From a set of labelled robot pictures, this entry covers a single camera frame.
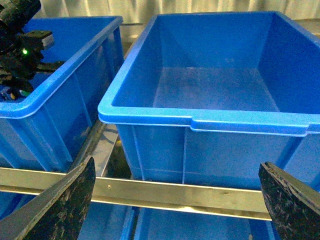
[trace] metal rail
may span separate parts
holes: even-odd
[[[0,167],[0,191],[38,195],[64,175]],[[97,177],[91,201],[271,221],[256,190]]]

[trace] black mechanical part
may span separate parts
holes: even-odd
[[[76,240],[96,180],[92,157],[0,221],[1,240]]]
[[[0,0],[0,84],[3,86],[32,92],[34,89],[28,81],[36,73],[51,74],[63,64],[41,62],[44,58],[41,51],[54,43],[51,31],[24,33],[22,30],[40,9],[39,0]]]
[[[259,169],[264,202],[283,240],[320,239],[320,193],[270,162]]]

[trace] bin rim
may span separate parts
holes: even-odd
[[[35,18],[38,20],[59,19],[112,19],[112,21],[98,32],[90,41],[80,48],[61,67],[52,73],[40,86],[38,86],[22,102],[0,102],[0,118],[23,119],[35,114],[60,88],[60,86],[78,69],[78,67],[95,51],[108,36],[113,33],[123,22],[122,16],[78,16]]]

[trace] plastic crate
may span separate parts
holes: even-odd
[[[66,172],[98,118],[97,106],[123,63],[120,16],[32,19],[55,45],[43,62],[66,61],[23,101],[0,103],[0,167]]]
[[[153,17],[98,111],[136,179],[260,189],[270,161],[320,190],[320,40],[279,12]]]
[[[172,239],[280,240],[270,221],[142,208],[134,240]]]

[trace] white curtain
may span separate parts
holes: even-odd
[[[280,11],[292,19],[320,18],[320,0],[40,0],[38,18],[123,16],[147,23],[152,15],[198,12]]]

